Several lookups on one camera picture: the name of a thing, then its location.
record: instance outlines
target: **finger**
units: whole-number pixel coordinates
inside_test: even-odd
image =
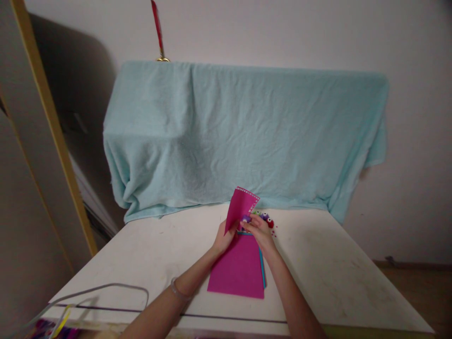
[[[254,221],[262,220],[262,218],[260,216],[256,215],[256,214],[250,214],[250,218],[251,218],[252,221],[253,220]]]
[[[252,226],[252,225],[250,225],[250,224],[248,224],[248,223],[246,223],[246,222],[244,222],[244,221],[241,221],[241,222],[240,222],[240,225],[241,225],[244,229],[246,229],[248,232],[250,232],[251,234],[254,235],[254,232],[256,231],[255,226]]]
[[[264,225],[262,223],[264,220],[260,216],[257,216],[256,214],[250,214],[250,218],[251,224],[254,225],[255,227],[259,228]]]

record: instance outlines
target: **wrist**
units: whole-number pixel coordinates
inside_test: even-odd
[[[211,248],[209,248],[209,250],[207,251],[207,253],[209,254],[210,257],[212,257],[213,259],[217,260],[219,257],[221,257],[221,255],[224,253],[225,251],[219,249],[218,247],[212,246]]]
[[[276,246],[271,246],[270,248],[263,249],[262,255],[269,265],[282,258]]]

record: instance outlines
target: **pink felt sheet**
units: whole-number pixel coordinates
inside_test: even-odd
[[[253,208],[259,201],[259,197],[247,191],[244,188],[237,187],[234,190],[234,194],[227,210],[225,234],[232,227],[236,220],[239,220],[244,216],[249,216],[253,211]]]
[[[251,234],[234,238],[210,273],[209,292],[264,298],[259,246]]]

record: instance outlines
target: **forearm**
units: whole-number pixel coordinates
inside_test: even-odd
[[[209,249],[176,279],[177,290],[191,297],[220,255],[218,250]],[[168,287],[126,328],[121,338],[165,338],[186,304]]]
[[[279,252],[266,253],[272,276],[278,289],[289,331],[293,338],[326,338],[320,323],[298,288]]]

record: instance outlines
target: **blanket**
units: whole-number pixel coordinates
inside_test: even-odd
[[[361,170],[386,152],[375,73],[126,62],[104,121],[125,222],[231,199],[328,210],[343,222]]]

